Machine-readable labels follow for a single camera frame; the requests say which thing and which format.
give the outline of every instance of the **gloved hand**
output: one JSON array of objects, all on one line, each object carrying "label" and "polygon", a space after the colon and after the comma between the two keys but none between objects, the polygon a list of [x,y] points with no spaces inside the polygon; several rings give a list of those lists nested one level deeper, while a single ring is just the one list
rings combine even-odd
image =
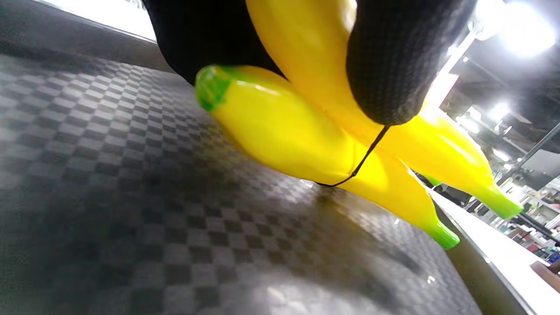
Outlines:
[{"label": "gloved hand", "polygon": [[[252,65],[282,75],[261,44],[244,0],[144,0],[167,62],[194,84],[210,64]],[[347,76],[373,121],[393,126],[418,114],[476,0],[360,0]]]}]

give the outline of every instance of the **black cord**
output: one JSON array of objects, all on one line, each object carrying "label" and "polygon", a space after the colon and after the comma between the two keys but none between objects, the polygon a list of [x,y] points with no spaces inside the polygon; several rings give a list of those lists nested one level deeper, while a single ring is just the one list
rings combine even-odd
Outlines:
[{"label": "black cord", "polygon": [[373,141],[373,143],[371,144],[370,148],[367,149],[366,155],[363,157],[363,159],[360,161],[360,163],[358,164],[358,166],[356,167],[356,169],[352,172],[352,174],[345,180],[341,181],[340,183],[336,183],[334,185],[327,185],[327,184],[321,184],[321,183],[317,183],[321,186],[325,186],[325,187],[336,187],[340,184],[343,184],[347,181],[349,181],[352,177],[358,175],[358,172],[360,171],[360,169],[362,168],[363,163],[366,161],[367,157],[370,155],[370,153],[375,149],[375,147],[377,146],[377,144],[381,141],[381,139],[383,139],[383,136],[387,133],[387,131],[389,130],[390,126],[383,126],[383,129],[381,130],[381,132],[379,132],[379,134],[377,135],[377,137],[375,138],[375,140]]}]

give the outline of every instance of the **gray checkered surface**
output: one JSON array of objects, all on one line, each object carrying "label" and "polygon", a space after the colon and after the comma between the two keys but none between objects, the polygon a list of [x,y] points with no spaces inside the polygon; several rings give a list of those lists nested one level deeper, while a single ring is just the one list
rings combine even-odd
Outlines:
[{"label": "gray checkered surface", "polygon": [[480,314],[424,232],[241,155],[177,75],[16,55],[0,55],[0,313]]}]

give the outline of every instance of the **metal pole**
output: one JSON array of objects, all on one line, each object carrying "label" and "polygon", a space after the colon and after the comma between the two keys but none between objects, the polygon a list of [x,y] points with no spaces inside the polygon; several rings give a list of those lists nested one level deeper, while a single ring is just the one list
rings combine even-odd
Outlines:
[{"label": "metal pole", "polygon": [[[527,160],[529,160],[537,151],[540,150],[552,137],[554,137],[558,132],[560,132],[560,123],[558,123],[554,128],[552,128],[537,144],[525,154],[524,157],[521,158],[521,161],[517,162],[514,167],[512,167],[509,171],[507,171],[502,178],[500,178],[496,184],[500,186],[506,180],[508,180],[514,172],[519,170]],[[480,205],[480,201],[476,200],[473,202],[468,208],[467,211],[474,211]]]}]

